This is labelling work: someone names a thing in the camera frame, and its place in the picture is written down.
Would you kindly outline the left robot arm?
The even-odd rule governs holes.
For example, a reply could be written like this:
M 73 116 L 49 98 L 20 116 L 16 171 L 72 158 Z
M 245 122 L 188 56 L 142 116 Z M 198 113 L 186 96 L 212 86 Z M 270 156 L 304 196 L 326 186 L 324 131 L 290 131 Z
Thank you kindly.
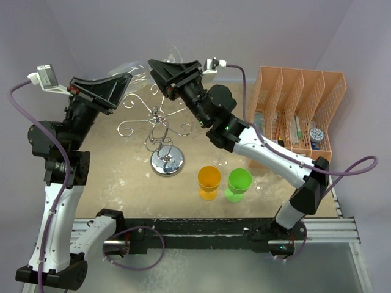
M 88 269 L 88 258 L 107 238 L 120 239 L 126 231 L 121 211 L 102 209 L 87 231 L 70 242 L 76 209 L 87 183 L 90 152 L 81 146 L 99 114 L 118 108 L 132 79 L 129 73 L 104 79 L 73 78 L 67 87 L 43 73 L 31 73 L 27 83 L 43 91 L 68 96 L 62 121 L 31 119 L 27 138 L 32 154 L 45 160 L 45 207 L 38 239 L 29 263 L 16 280 L 65 291 L 78 290 Z

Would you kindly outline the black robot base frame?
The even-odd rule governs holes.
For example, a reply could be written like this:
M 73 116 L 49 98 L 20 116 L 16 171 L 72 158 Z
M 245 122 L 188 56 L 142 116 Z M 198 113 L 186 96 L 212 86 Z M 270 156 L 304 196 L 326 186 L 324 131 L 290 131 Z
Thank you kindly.
M 298 222 L 291 230 L 272 218 L 148 219 L 127 218 L 109 239 L 127 243 L 130 254 L 149 249 L 250 250 L 292 255 L 294 244 L 305 239 L 307 229 Z

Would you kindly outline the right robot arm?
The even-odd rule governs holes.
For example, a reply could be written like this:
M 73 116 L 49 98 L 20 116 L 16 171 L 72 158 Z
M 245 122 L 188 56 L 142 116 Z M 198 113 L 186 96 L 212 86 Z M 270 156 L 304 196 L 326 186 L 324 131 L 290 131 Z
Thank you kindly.
M 169 63 L 150 59 L 150 74 L 163 95 L 174 101 L 181 98 L 210 142 L 219 149 L 236 153 L 270 168 L 294 188 L 271 222 L 273 235 L 287 238 L 305 216 L 314 215 L 329 185 L 329 161 L 300 156 L 265 138 L 254 124 L 233 115 L 237 102 L 230 89 L 216 84 L 203 86 L 204 72 L 198 61 Z

